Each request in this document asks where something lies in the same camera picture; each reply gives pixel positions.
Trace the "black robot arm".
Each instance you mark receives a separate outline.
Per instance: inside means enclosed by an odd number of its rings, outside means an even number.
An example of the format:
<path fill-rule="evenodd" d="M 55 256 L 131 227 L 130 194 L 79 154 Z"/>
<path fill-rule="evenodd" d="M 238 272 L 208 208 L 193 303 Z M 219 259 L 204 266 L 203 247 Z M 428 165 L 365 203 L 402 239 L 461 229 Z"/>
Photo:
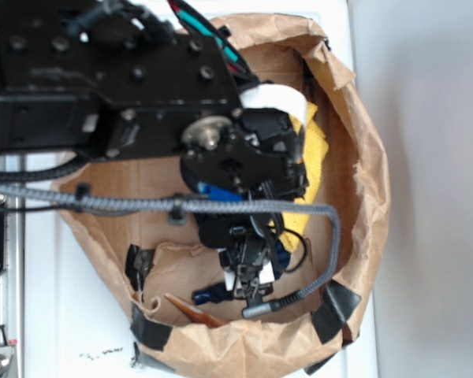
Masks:
<path fill-rule="evenodd" d="M 300 211 L 308 185 L 306 98 L 258 78 L 226 31 L 187 3 L 170 7 L 185 33 L 130 1 L 0 1 L 0 156 L 73 152 L 52 169 L 0 172 L 0 195 L 103 215 L 161 211 L 173 223 L 204 215 L 201 238 L 225 252 L 244 315 L 280 310 L 310 293 L 264 300 L 282 216 Z M 172 156 L 188 195 L 28 189 L 88 163 Z"/>

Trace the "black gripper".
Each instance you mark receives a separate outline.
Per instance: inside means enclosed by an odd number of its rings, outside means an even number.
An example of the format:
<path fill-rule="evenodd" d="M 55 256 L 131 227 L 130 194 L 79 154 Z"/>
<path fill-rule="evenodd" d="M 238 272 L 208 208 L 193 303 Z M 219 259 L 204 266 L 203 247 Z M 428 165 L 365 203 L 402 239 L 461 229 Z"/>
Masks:
<path fill-rule="evenodd" d="M 248 109 L 235 121 L 204 117 L 181 135 L 181 175 L 194 192 L 213 200 L 294 201 L 308 192 L 304 159 L 306 121 L 277 109 Z M 273 291 L 273 232 L 231 232 L 219 250 L 226 290 L 259 308 Z"/>

